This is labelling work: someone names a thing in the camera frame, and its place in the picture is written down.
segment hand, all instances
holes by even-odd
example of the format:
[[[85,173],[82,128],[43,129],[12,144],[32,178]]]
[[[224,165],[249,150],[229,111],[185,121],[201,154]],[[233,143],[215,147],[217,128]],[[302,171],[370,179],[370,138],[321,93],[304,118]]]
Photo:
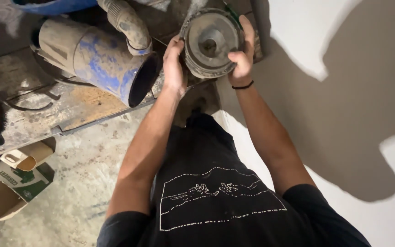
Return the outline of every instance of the hand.
[[[228,74],[228,80],[234,87],[248,86],[252,81],[251,70],[254,57],[254,28],[244,15],[239,17],[245,34],[245,48],[243,51],[228,53],[228,58],[237,63],[237,66]]]
[[[184,41],[179,39],[179,35],[174,36],[168,43],[164,53],[164,90],[172,90],[178,96],[185,93],[187,84],[184,81],[182,66],[179,63],[179,54],[184,48]]]

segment black t-shirt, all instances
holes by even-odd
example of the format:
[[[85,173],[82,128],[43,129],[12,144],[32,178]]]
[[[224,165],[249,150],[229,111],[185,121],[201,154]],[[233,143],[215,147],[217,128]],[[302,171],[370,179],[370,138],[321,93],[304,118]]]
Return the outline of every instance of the black t-shirt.
[[[166,153],[151,215],[110,216],[98,247],[370,246],[317,188],[276,195],[214,135],[175,128]]]

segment concrete floor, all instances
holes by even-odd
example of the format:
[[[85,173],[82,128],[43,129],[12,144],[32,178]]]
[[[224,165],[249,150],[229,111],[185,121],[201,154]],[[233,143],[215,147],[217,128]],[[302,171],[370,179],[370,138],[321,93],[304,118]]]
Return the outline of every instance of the concrete floor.
[[[224,127],[213,84],[188,92],[175,122],[184,123],[200,97],[206,99],[206,113]],[[13,218],[0,222],[0,247],[95,246],[121,161],[150,108],[55,137],[56,152],[47,160],[56,171],[54,182]]]

